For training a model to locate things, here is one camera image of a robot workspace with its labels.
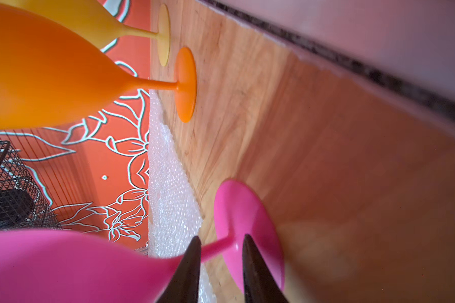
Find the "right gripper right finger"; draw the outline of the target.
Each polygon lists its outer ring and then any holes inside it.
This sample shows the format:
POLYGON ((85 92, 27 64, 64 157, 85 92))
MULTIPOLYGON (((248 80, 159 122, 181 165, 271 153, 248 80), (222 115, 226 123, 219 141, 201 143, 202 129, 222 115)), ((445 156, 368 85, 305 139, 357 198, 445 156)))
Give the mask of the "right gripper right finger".
POLYGON ((249 234, 243 241, 242 263, 245 302, 288 303, 249 234))

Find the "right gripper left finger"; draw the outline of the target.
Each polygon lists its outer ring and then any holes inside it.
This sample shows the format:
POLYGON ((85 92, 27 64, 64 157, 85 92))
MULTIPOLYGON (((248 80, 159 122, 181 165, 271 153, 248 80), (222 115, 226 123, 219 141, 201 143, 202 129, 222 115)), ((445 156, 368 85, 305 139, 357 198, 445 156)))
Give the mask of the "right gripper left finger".
POLYGON ((201 241, 195 236, 157 302, 198 302, 200 266, 201 241))

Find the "clear bubble wrap sheet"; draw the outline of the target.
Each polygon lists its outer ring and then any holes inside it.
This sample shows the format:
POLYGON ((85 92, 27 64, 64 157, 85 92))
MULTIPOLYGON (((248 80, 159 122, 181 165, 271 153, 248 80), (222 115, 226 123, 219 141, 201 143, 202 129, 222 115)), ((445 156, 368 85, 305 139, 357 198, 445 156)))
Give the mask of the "clear bubble wrap sheet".
POLYGON ((185 252, 203 219, 158 93, 149 98, 149 256, 171 258, 185 252))

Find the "pink plastic wine glass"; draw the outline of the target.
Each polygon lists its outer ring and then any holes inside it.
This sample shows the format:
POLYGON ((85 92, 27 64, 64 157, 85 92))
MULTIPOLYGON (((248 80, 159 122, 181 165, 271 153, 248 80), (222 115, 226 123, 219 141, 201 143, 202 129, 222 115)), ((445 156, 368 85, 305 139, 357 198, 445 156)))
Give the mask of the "pink plastic wine glass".
MULTIPOLYGON (((283 293, 283 251, 254 191, 235 179, 225 180, 216 193, 214 223, 218 239, 201 243, 201 264, 222 256, 244 294, 242 250, 249 234, 283 293)), ((0 302, 157 302, 184 254, 142 256, 72 231, 0 232, 0 302)))

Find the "orange plastic wine glass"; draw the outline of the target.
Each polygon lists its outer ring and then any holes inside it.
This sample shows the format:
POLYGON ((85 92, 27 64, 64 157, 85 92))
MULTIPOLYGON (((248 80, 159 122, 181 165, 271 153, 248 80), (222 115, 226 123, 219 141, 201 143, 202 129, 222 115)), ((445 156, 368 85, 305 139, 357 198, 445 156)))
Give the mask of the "orange plastic wine glass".
POLYGON ((139 88, 173 91, 180 120, 190 121, 197 100, 191 50, 180 49, 174 82, 138 78, 66 27, 0 3, 0 130, 71 123, 139 88))

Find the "yellow plastic wine glass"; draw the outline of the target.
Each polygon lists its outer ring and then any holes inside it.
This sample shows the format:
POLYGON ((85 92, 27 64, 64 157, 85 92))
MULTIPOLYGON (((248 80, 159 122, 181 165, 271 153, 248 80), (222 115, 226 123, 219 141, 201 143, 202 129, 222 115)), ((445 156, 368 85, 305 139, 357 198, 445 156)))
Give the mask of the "yellow plastic wine glass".
POLYGON ((159 8, 158 32, 154 33, 121 23, 98 1, 1 1, 0 3, 36 13, 63 25, 98 49, 104 49, 113 40, 127 35, 155 39, 161 66, 168 64, 171 29, 169 11, 165 4, 159 8))

